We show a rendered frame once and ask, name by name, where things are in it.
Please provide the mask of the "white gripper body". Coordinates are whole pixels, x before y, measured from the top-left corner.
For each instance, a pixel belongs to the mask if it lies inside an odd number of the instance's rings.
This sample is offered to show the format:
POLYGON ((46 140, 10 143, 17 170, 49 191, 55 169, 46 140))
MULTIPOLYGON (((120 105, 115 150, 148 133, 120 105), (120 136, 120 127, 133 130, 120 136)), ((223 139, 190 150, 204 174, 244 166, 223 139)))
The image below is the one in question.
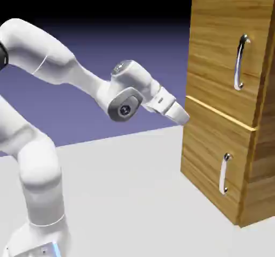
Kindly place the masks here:
POLYGON ((190 119, 189 114, 177 101, 174 101, 164 115, 177 125, 185 125, 190 119))

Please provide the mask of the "light wood cabinet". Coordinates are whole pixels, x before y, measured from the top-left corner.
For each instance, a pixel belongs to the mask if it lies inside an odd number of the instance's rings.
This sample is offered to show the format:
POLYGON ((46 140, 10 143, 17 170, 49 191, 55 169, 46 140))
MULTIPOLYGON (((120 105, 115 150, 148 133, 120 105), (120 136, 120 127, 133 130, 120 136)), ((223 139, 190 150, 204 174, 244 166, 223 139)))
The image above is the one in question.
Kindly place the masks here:
POLYGON ((245 175, 240 224, 245 227, 275 216, 275 49, 245 175))

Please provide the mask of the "large wooden cabinet door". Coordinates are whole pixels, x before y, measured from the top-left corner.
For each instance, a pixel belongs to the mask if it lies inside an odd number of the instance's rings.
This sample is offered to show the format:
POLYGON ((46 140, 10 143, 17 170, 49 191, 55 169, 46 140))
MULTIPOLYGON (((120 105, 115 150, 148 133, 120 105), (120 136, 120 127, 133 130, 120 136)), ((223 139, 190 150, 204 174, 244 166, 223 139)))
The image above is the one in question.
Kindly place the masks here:
POLYGON ((192 0, 186 93, 256 127, 275 49, 275 0, 192 0), (240 37, 240 91, 234 70, 240 37))

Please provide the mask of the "small wooden cabinet door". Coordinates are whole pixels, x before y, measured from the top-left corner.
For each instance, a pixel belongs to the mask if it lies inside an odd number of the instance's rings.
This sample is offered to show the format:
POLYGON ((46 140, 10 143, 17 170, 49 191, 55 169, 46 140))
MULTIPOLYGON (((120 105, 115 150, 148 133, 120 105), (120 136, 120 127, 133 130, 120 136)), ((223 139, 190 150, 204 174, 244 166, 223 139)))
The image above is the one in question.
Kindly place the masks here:
POLYGON ((185 99, 190 120, 183 128, 181 172, 235 225, 240 224, 245 175, 256 129, 192 96, 185 99), (221 162, 228 161, 225 195, 219 192, 221 162))

